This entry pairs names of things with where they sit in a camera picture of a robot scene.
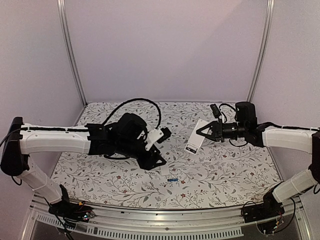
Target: table surface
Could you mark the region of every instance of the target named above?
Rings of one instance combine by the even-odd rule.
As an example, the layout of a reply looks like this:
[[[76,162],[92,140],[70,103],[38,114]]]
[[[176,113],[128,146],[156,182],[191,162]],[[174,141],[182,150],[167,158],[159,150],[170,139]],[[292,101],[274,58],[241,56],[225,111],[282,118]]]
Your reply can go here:
[[[102,123],[120,103],[90,103],[78,125]],[[266,148],[250,144],[235,147],[228,142],[205,140],[197,155],[184,147],[198,119],[214,121],[210,104],[203,102],[159,102],[161,126],[172,136],[156,143],[167,160],[169,175],[161,169],[140,169],[135,159],[109,160],[103,156],[64,152],[52,179],[63,184],[70,198],[92,203],[150,209],[201,209],[260,202],[263,195],[280,182]],[[234,112],[221,108],[228,122]],[[133,102],[120,108],[110,119],[116,122],[124,113],[135,113],[148,124],[157,125],[157,110],[147,102]]]

